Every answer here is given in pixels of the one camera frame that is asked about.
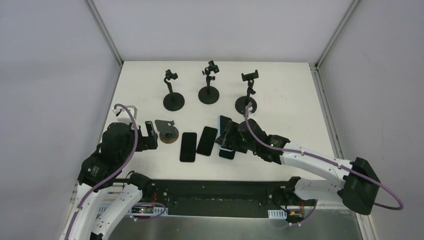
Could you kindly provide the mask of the blue-cased phone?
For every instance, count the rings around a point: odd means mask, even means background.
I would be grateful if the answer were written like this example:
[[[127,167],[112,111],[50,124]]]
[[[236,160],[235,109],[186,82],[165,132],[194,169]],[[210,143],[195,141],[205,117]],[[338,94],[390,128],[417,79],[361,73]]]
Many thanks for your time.
[[[220,158],[226,159],[226,160],[233,160],[235,158],[236,152],[235,151],[229,151],[227,149],[221,149],[218,153],[218,156]]]

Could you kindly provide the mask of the black phone stand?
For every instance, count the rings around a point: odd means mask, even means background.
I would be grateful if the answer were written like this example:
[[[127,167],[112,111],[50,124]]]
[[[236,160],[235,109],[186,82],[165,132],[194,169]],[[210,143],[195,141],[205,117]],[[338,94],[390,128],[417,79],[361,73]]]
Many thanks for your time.
[[[219,71],[218,65],[216,65],[213,60],[210,60],[208,62],[208,66],[202,71],[202,74],[205,76],[206,86],[199,90],[198,99],[203,104],[212,105],[220,98],[218,89],[211,86],[211,81],[216,79],[216,77],[211,75],[211,73],[217,74]]]
[[[183,108],[185,105],[185,98],[182,94],[173,91],[170,80],[176,80],[178,78],[177,73],[172,73],[170,69],[165,71],[164,83],[167,85],[169,93],[163,99],[163,106],[166,110],[176,112]]]
[[[251,95],[256,94],[256,91],[254,90],[254,83],[255,83],[255,79],[258,79],[258,78],[259,78],[259,72],[257,69],[252,73],[241,74],[242,81],[247,82],[246,95],[239,97],[236,100],[234,105],[236,111],[241,115],[245,114],[246,106],[249,103],[251,103],[252,113],[255,113],[257,110],[257,107],[258,107],[257,102],[251,97]]]

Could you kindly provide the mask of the black phone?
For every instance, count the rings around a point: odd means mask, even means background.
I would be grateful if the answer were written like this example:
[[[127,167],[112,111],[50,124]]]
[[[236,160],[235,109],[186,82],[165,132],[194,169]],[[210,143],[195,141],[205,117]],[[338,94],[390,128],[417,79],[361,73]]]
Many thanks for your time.
[[[197,134],[184,132],[181,138],[179,161],[182,163],[194,163],[196,160]]]

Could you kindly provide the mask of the light blue phone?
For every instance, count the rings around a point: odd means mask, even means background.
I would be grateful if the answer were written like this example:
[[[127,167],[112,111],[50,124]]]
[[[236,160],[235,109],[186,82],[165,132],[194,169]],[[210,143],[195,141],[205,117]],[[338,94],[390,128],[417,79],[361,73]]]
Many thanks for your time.
[[[224,115],[218,116],[218,133],[220,135],[225,131],[228,123],[230,123],[231,121],[232,119],[230,117]]]

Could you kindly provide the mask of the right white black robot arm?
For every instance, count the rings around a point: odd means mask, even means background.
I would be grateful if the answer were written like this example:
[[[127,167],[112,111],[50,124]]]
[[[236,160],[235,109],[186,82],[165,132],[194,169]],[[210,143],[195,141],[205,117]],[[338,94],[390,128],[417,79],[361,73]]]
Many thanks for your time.
[[[370,163],[357,157],[354,161],[329,158],[309,151],[286,137],[266,134],[254,119],[236,123],[218,121],[220,148],[253,155],[265,162],[295,167],[321,177],[310,180],[293,176],[284,190],[284,200],[296,205],[302,200],[342,202],[348,209],[370,215],[379,190],[377,174]]]

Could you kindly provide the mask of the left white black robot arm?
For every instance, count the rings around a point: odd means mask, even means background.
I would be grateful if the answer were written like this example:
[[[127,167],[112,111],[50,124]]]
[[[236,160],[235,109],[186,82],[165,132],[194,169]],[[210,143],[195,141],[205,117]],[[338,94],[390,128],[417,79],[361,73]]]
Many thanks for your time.
[[[119,222],[138,202],[152,198],[152,180],[132,173],[120,195],[103,213],[99,208],[113,183],[135,152],[155,150],[158,135],[151,121],[145,122],[148,135],[132,124],[113,122],[102,134],[101,143],[86,158],[78,175],[75,205],[69,216],[61,240],[107,240]]]

